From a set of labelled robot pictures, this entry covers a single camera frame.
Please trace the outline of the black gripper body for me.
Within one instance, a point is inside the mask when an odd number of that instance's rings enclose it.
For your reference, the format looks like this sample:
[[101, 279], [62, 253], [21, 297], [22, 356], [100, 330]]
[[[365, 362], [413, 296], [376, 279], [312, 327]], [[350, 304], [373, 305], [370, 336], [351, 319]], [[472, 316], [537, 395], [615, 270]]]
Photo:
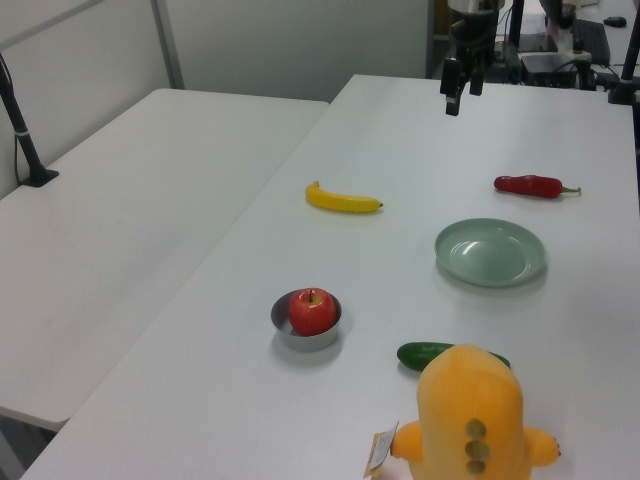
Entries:
[[498, 13], [452, 12], [450, 39], [463, 75], [485, 73], [494, 60]]

